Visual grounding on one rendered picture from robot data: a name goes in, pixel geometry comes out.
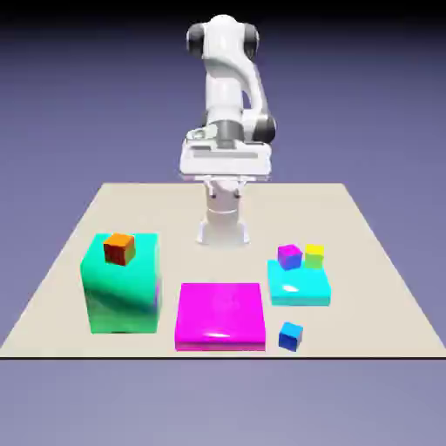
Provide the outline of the small blue cube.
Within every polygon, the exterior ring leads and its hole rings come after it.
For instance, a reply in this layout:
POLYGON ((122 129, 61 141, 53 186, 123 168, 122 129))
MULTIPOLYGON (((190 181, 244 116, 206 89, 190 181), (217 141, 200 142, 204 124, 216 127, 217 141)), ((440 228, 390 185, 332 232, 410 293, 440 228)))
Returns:
POLYGON ((279 332, 279 347, 296 352, 301 344, 302 334, 302 326, 293 324, 289 321, 284 322, 279 332))

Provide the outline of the small orange cube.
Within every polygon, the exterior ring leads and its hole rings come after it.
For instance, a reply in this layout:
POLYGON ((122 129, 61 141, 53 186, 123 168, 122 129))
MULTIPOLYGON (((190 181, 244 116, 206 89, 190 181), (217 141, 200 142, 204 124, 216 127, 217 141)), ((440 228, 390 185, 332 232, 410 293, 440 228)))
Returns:
POLYGON ((113 233, 103 242, 104 256, 107 263, 127 266, 136 253, 133 235, 113 233))

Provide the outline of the large green box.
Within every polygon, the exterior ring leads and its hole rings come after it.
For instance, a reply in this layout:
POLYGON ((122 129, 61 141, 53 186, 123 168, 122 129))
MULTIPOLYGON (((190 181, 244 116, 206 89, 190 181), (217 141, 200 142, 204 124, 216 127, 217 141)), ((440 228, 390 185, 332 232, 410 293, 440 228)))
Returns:
POLYGON ((136 233, 136 254, 126 266, 105 260, 108 237, 96 234, 80 264, 90 330, 94 334, 154 334, 161 307, 159 236, 136 233))

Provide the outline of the large magenta box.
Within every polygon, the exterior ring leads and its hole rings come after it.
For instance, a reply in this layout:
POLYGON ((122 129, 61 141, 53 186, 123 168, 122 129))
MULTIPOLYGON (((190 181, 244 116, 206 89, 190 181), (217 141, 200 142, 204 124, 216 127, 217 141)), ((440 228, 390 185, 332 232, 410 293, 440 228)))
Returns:
POLYGON ((258 283, 183 283, 174 331, 178 351, 263 351, 258 283))

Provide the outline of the small yellow cube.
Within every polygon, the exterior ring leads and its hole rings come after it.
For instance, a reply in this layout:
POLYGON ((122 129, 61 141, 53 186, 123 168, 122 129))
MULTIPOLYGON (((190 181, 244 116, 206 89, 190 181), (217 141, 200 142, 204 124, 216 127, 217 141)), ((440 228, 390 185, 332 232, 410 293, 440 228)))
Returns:
POLYGON ((322 269, 324 261, 324 246, 317 244, 306 244, 305 268, 322 269))

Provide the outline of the large cyan box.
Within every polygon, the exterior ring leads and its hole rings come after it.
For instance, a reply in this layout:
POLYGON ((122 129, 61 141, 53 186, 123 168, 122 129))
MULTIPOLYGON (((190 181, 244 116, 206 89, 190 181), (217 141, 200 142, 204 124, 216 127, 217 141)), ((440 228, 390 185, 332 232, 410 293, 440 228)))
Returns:
POLYGON ((285 270, 279 261, 268 260, 267 279, 274 306, 327 307, 331 302, 331 287, 323 268, 302 264, 285 270))

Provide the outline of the small purple cube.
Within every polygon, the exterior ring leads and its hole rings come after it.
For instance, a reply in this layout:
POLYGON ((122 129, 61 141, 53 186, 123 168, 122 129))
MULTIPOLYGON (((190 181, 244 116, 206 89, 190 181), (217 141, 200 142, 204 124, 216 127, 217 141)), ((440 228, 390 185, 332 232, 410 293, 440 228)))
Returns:
POLYGON ((278 246, 277 261, 284 270, 292 270, 301 267, 302 251, 295 244, 278 246))

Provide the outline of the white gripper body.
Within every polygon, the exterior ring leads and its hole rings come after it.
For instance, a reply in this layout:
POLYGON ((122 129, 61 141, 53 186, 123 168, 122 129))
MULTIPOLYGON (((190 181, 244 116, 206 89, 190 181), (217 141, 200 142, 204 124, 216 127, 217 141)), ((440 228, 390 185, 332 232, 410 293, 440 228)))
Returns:
POLYGON ((235 147, 222 149, 213 139, 185 140, 179 171, 187 179, 235 177, 267 179, 272 171, 272 148, 263 143, 235 141, 235 147))

